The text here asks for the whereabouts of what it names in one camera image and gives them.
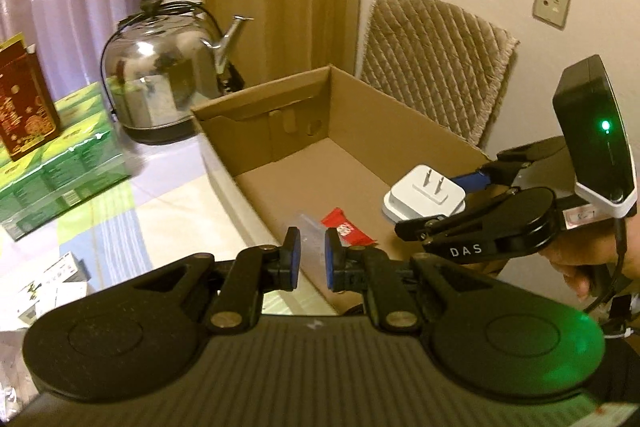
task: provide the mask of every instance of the wall plate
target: wall plate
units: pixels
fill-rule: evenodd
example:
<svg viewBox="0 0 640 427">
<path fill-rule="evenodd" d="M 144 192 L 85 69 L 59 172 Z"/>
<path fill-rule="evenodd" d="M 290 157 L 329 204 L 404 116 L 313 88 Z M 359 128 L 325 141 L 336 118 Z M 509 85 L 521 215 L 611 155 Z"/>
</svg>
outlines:
<svg viewBox="0 0 640 427">
<path fill-rule="evenodd" d="M 558 28 L 564 28 L 571 0 L 534 0 L 533 16 Z"/>
</svg>

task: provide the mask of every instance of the tablecloth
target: tablecloth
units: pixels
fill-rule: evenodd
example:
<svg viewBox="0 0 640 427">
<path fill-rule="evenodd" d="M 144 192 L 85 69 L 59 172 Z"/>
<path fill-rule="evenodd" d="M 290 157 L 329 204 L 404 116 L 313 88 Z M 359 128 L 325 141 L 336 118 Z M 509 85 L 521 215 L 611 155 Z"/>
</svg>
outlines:
<svg viewBox="0 0 640 427">
<path fill-rule="evenodd" d="M 206 176 L 196 137 L 162 146 L 120 132 L 132 177 L 14 242 L 0 232 L 0 330 L 24 327 L 12 296 L 73 252 L 98 291 L 199 251 L 234 259 L 247 245 Z M 292 294 L 265 296 L 265 312 L 330 314 L 304 277 Z"/>
</svg>

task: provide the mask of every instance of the green box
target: green box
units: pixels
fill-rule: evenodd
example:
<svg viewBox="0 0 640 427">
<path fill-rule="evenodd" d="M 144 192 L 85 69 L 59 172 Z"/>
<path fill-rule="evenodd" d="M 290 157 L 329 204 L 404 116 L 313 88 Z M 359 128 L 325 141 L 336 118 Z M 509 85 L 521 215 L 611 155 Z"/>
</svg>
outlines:
<svg viewBox="0 0 640 427">
<path fill-rule="evenodd" d="M 0 143 L 0 167 L 4 167 L 11 161 L 9 157 L 9 151 L 6 149 L 4 144 Z"/>
<path fill-rule="evenodd" d="M 59 110 L 58 113 L 62 129 L 67 129 L 100 111 L 104 111 L 104 104 L 102 103 L 101 95 L 97 94 L 92 98 L 81 100 L 74 105 Z"/>
<path fill-rule="evenodd" d="M 120 154 L 105 111 L 72 125 L 42 149 L 44 175 L 53 190 Z"/>
<path fill-rule="evenodd" d="M 3 164 L 0 149 L 0 222 L 13 239 L 129 176 L 98 84 L 56 107 L 58 138 L 17 162 Z"/>
<path fill-rule="evenodd" d="M 78 105 L 85 100 L 89 100 L 90 98 L 95 98 L 96 96 L 101 96 L 102 90 L 100 89 L 100 84 L 98 82 L 94 82 L 93 84 L 89 84 L 88 86 L 83 87 L 82 89 L 78 89 L 71 94 L 66 95 L 65 98 L 60 98 L 57 102 L 54 103 L 56 106 L 57 112 L 60 114 L 65 112 L 71 107 Z"/>
</svg>

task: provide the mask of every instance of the stainless steel kettle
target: stainless steel kettle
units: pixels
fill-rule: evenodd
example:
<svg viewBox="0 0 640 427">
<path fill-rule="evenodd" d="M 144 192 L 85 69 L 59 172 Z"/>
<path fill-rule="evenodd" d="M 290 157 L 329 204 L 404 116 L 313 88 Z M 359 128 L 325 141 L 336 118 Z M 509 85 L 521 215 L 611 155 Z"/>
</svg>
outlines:
<svg viewBox="0 0 640 427">
<path fill-rule="evenodd" d="M 172 142 L 193 134 L 192 105 L 224 94 L 228 52 L 250 19 L 234 17 L 217 39 L 212 33 L 220 28 L 201 4 L 151 0 L 142 8 L 105 45 L 105 88 L 132 139 Z"/>
</svg>

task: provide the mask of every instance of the quilted chair cushion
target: quilted chair cushion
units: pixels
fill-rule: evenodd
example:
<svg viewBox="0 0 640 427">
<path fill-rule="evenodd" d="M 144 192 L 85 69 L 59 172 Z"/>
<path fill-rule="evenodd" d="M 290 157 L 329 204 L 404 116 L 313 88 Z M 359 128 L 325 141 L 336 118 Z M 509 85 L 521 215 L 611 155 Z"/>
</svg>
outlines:
<svg viewBox="0 0 640 427">
<path fill-rule="evenodd" d="M 376 0 L 362 80 L 481 144 L 518 40 L 439 0 Z"/>
</svg>

